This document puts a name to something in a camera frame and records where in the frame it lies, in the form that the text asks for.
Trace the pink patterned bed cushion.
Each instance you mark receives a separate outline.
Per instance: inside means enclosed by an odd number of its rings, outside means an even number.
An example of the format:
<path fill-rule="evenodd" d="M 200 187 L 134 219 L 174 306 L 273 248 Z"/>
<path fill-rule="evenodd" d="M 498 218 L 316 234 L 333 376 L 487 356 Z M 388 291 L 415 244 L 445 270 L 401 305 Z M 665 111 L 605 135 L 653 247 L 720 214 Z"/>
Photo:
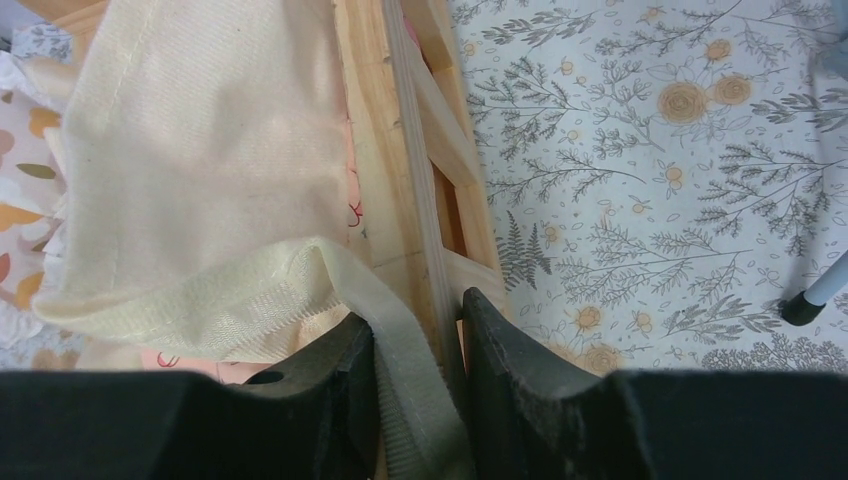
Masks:
<path fill-rule="evenodd" d="M 81 66 L 9 56 L 1 82 L 61 116 L 39 318 L 270 364 L 354 313 L 376 340 L 390 477 L 473 476 L 415 315 L 346 246 L 353 142 L 329 2 L 113 1 Z"/>

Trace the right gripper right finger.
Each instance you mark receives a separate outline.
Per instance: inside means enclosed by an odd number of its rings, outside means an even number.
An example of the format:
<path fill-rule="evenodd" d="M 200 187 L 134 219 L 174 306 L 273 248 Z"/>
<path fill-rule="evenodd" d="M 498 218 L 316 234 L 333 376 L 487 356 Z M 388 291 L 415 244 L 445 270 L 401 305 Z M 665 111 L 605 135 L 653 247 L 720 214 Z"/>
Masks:
<path fill-rule="evenodd" d="M 843 479 L 847 379 L 807 372 L 592 375 L 463 298 L 482 479 Z"/>

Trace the wooden pet bed frame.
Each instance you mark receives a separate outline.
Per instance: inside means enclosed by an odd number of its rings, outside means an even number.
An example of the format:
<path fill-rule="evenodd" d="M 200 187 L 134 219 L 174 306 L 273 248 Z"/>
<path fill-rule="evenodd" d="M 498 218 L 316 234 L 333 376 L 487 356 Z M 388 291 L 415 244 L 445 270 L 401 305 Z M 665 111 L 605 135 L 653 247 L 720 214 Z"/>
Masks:
<path fill-rule="evenodd" d="M 465 290 L 505 302 L 485 180 L 444 1 L 334 5 L 364 255 L 414 312 L 453 389 Z"/>

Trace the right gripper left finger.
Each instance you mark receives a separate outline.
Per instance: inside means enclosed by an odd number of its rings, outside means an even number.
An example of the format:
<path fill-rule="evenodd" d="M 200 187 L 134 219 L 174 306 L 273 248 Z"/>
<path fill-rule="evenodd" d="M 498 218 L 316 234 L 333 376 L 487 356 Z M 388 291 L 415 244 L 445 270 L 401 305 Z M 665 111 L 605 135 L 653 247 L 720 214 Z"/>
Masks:
<path fill-rule="evenodd" d="M 367 479 L 374 340 L 355 315 L 243 385 L 193 372 L 7 372 L 5 479 Z"/>

